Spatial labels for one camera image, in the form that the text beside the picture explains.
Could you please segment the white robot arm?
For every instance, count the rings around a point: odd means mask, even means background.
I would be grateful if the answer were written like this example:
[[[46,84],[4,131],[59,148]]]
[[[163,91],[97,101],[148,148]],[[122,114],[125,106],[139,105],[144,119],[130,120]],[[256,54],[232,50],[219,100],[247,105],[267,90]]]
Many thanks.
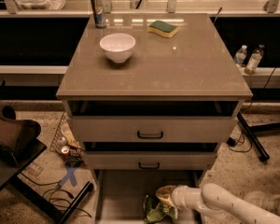
[[[156,196],[176,213],[193,209],[212,218],[229,213],[244,224],[280,224],[280,191],[270,193],[259,188],[241,199],[217,184],[207,183],[201,189],[165,186],[156,191]]]

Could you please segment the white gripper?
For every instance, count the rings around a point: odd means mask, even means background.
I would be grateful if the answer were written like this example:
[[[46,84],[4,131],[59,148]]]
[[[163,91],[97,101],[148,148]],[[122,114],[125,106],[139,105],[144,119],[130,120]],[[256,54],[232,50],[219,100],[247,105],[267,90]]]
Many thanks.
[[[178,218],[178,210],[195,210],[199,213],[204,211],[202,191],[198,188],[168,185],[157,189],[156,197],[163,203],[174,204],[165,205],[165,214],[172,219]]]

